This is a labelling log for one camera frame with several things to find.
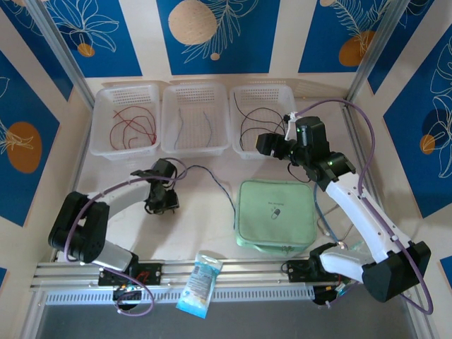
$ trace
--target white plastic basket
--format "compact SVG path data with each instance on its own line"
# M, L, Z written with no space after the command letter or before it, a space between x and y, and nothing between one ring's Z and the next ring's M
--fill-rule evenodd
M227 91L220 83L165 88L162 150L178 157L221 155L230 146Z
M143 157L154 155L159 143L157 85L112 87L97 93L90 135L92 154L110 160Z
M242 159L266 159L265 155L259 154L256 150L258 135L275 131L283 134L283 128L278 127L278 124L284 126L281 122L282 117L295 110L294 95L289 86L263 84L232 88L230 91L232 147ZM265 122L246 119L247 114L251 119Z

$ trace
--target black cable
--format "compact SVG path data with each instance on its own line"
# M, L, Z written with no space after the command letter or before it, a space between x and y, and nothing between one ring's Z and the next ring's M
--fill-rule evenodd
M289 261L286 261L286 262L282 263L282 265L281 265L281 272L283 272L285 274L289 274L289 270L288 269L287 270L284 269L284 265L288 266L288 264L289 264ZM294 268L299 269L302 272L309 272L309 270L310 270L309 264L308 264L308 266L303 266L303 265L301 265L299 263L292 262L292 263L290 263L290 265L292 267L294 267Z
M309 183L311 180L309 179L307 182L304 182L303 180L298 179L295 175L293 175L293 173L290 171L290 166L292 165L291 162L289 162L289 164L287 165L287 171L289 172L290 175L292 175L296 180L298 180L299 182L302 182L303 184L307 184Z
M256 109L253 109L252 111L250 111L248 114L245 114L245 113L243 113L243 111L240 109L240 107L239 107L239 105L238 105L238 103L237 103L237 99L236 99L236 97L235 97L235 93L234 93L234 101L235 101L235 106L237 107L237 109L239 110L239 112L240 112L240 114L241 115L243 115L244 116L244 118L245 119L243 119L243 121L242 121L242 123L241 123L241 125L240 125L240 133L241 133L241 135L240 135L240 139L239 139L239 144L240 144L240 148L242 149L242 150L244 150L244 147L243 147L243 135L247 132L247 131L250 131L250 130L253 130L253 129L265 129L265 130L267 130L267 131L269 131L269 132L271 132L271 133L276 133L276 131L278 130L278 128L280 128L280 129L282 129L282 132L283 132L283 134L285 135L285 133L286 133L286 131L285 131L285 125L284 125L284 118L281 116L281 114L279 113L279 112L277 112L277 111L275 111L274 109L271 109L271 108L267 108L267 107L259 107L259 108L256 108ZM249 115L251 114L251 113L254 113L254 112L256 112L256 111L258 111L258 110L260 110L260 109L267 109L268 111L271 111L271 112L274 112L274 113L276 113L279 117L280 117L280 119L281 119L281 121L279 122L279 124L277 124L276 122L274 122L274 121L263 121L263 120L258 120L258 119L253 119L253 118L250 118L249 117ZM252 128L250 128L250 129L246 129L245 131L243 131L243 125L244 125L244 123L245 123L245 121L246 120L252 120L252 121L256 121L256 122L261 122L262 124L274 124L274 125L276 125L276 127L275 127L275 130L274 131L270 131L269 129L266 129L266 128L261 128L261 127L252 127Z
M281 127L281 122L284 122L284 118L281 116L281 114L280 114L279 112L275 111L274 109L268 108L268 107L259 107L259 108L253 109L252 111L250 111L250 113L245 114L245 113L243 113L243 111L240 109L239 104L237 104L237 99L236 99L236 97L235 97L235 93L234 93L234 101L235 101L235 106L236 106L237 109L239 110L240 114L243 115L243 116L245 117L245 120L248 119L248 120L252 120L252 121L262 122L262 123L265 123L265 124L274 124L274 125L277 125L276 128L280 127L280 128L284 131L284 134L285 134L285 126L284 126L284 124L283 124L282 127ZM250 118L250 117L249 117L249 115L250 115L251 113L254 113L255 111L258 111L258 110L260 110L260 109L267 109L268 111L272 111L273 113L276 113L276 114L281 118L281 122L280 122L279 124L277 124L277 123L274 122L274 121L261 121L261 120L253 119L253 118Z

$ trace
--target black bracket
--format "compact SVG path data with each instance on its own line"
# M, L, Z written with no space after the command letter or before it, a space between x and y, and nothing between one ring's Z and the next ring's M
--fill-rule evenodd
M289 283L330 283L338 281L338 275L313 272L308 259L289 260L286 263Z
M138 263L134 267L132 278L137 279L144 285L158 286L162 277L161 263ZM99 273L99 286L122 286L129 283L129 280L116 274L103 270Z

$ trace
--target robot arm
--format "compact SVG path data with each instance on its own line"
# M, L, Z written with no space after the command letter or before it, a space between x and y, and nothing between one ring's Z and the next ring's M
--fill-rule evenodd
M133 172L129 180L152 176L171 178L173 175L177 176L176 167L169 161L159 159L152 169ZM77 226L69 246L69 255L82 263L96 263L121 272L133 271L138 264L137 255L105 240L108 220L125 208L143 201L146 212L150 214L163 214L166 210L178 208L177 195L166 184L168 181L165 180L143 180L98 199L83 216L83 225ZM96 195L72 192L66 197L49 235L50 246L64 250L77 214Z
M293 116L288 122L286 137L275 133L261 134L256 148L261 154L303 166L308 177L345 211L371 252L371 256L366 256L341 249L336 244L327 244L312 251L310 266L321 272L341 274L364 283L369 293L381 302L416 285L419 281L414 270L394 241L400 240L422 275L431 254L428 246L424 242L413 243L364 189L363 195L392 227L395 235L394 239L390 237L363 203L357 189L359 176L353 165L342 153L330 151L325 126L318 117L296 119ZM291 139L290 133L297 140Z

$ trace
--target mint green bag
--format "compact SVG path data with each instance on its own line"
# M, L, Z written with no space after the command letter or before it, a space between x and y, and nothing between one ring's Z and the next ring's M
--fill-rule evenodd
M238 245L288 255L316 239L314 197L301 182L246 180L237 199Z

